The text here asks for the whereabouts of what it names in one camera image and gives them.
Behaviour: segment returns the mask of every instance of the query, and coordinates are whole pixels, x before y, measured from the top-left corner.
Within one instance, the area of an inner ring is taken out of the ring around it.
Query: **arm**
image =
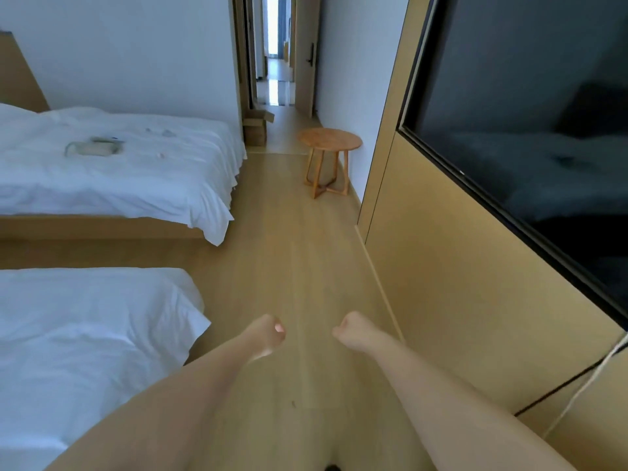
[[[241,368],[270,354],[285,335],[275,318],[257,319],[237,337],[134,396],[46,471],[183,469],[202,423],[227,396]]]
[[[360,313],[349,313],[333,334],[379,364],[440,471],[574,471],[513,415]]]

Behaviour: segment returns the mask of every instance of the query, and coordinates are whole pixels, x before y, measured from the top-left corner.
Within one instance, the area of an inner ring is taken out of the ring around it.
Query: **wooden stool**
[[[325,127],[318,127],[316,129],[307,129],[299,132],[296,137],[300,142],[304,143],[310,149],[310,156],[308,157],[307,168],[305,169],[305,184],[312,187],[312,198],[318,197],[324,191],[330,191],[331,193],[338,193],[339,195],[346,195],[349,192],[349,151],[355,150],[362,145],[362,139],[357,135],[351,134],[345,131],[339,131],[337,129],[326,129]],[[316,174],[314,180],[310,181],[308,177],[310,174],[310,166],[312,164],[312,158],[314,152],[320,150],[320,158],[318,159],[318,165],[316,167]],[[334,158],[334,176],[331,181],[325,185],[320,186],[320,169],[323,166],[323,158],[325,158],[325,152],[333,152]],[[337,190],[329,188],[329,186],[338,178],[338,157],[340,152],[345,153],[345,164],[342,169],[342,174],[345,178],[344,188]]]

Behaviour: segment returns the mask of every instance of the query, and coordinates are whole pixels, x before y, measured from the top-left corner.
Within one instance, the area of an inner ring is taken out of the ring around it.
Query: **white cable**
[[[554,428],[558,426],[558,423],[561,422],[561,420],[565,417],[567,412],[569,412],[573,404],[576,403],[576,400],[578,399],[578,397],[582,395],[582,393],[589,387],[589,385],[591,385],[600,376],[600,373],[604,370],[604,367],[606,367],[606,365],[608,364],[610,359],[615,355],[617,350],[619,350],[619,348],[622,347],[627,342],[628,342],[628,333],[626,333],[621,338],[621,340],[615,344],[615,347],[613,347],[611,351],[608,354],[606,354],[606,357],[604,357],[604,360],[602,360],[600,365],[598,365],[597,368],[593,371],[589,379],[586,382],[584,382],[584,384],[578,390],[576,390],[576,393],[573,394],[573,396],[569,400],[569,403],[563,409],[561,414],[558,415],[557,419],[555,419],[552,422],[552,424],[549,426],[549,428],[545,430],[545,433],[543,434],[544,440],[550,435],[552,431],[554,431]]]

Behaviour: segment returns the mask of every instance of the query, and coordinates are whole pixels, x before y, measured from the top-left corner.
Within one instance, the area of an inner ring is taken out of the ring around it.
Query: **hand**
[[[347,314],[342,323],[332,330],[332,335],[344,346],[358,352],[370,350],[383,334],[381,329],[357,311]]]
[[[286,339],[286,330],[277,317],[265,314],[240,334],[252,347],[251,360],[269,356]]]

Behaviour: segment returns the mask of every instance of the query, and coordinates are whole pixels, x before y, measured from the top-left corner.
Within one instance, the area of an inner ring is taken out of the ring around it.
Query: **black door handle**
[[[310,59],[308,60],[310,66],[314,67],[314,43],[310,45]]]

